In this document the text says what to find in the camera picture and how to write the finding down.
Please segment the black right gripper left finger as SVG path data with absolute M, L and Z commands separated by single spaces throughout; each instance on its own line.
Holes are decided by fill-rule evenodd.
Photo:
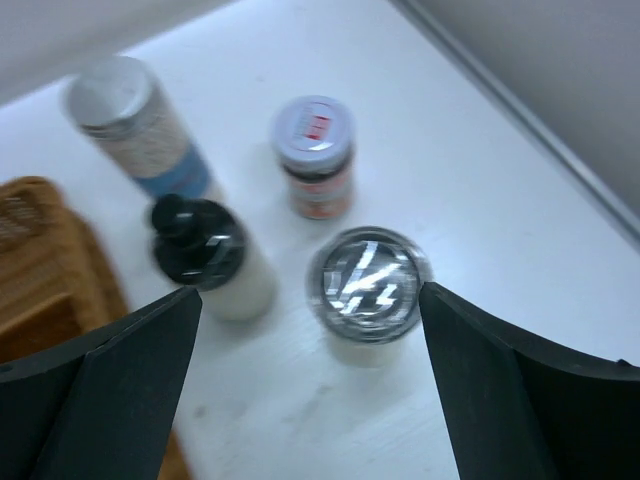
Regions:
M 183 287 L 2 364 L 2 478 L 157 478 L 201 308 Z

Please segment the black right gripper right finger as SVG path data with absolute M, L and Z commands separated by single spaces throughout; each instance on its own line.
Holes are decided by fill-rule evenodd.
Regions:
M 638 367 L 552 342 L 436 282 L 419 306 L 460 478 L 638 478 Z

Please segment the black cap white bottle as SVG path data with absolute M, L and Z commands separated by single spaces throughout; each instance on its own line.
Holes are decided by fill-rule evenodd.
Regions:
M 264 316 L 277 293 L 276 275 L 251 233 L 223 204 L 167 194 L 153 205 L 152 255 L 180 287 L 193 287 L 218 321 Z

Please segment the glass dome grinder bottle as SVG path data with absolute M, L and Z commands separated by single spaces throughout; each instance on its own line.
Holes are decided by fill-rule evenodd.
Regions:
M 335 235 L 313 256 L 306 296 L 340 362 L 362 368 L 392 363 L 420 321 L 419 294 L 430 264 L 408 237 L 378 226 Z

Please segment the blue label salt shaker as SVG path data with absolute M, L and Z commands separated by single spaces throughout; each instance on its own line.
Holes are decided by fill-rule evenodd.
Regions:
M 156 75 L 115 55 L 79 72 L 64 94 L 75 126 L 149 197 L 220 201 L 223 191 Z

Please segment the white lid orange spice jar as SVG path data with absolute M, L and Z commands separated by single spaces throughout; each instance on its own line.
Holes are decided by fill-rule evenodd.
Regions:
M 299 215 L 326 220 L 350 207 L 355 122 L 342 102 L 321 95 L 292 99 L 274 119 L 271 143 Z

